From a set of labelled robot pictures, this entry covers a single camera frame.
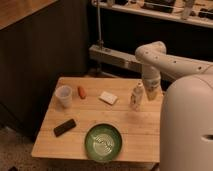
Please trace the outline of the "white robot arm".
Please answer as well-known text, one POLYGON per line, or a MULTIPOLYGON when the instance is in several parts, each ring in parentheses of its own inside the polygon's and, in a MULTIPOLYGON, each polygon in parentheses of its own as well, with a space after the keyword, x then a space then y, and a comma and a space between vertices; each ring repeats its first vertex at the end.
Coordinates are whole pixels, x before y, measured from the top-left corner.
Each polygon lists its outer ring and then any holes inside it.
POLYGON ((138 47, 149 99, 160 75, 173 83, 160 112, 160 171, 213 171, 213 62, 169 55, 161 41, 138 47))

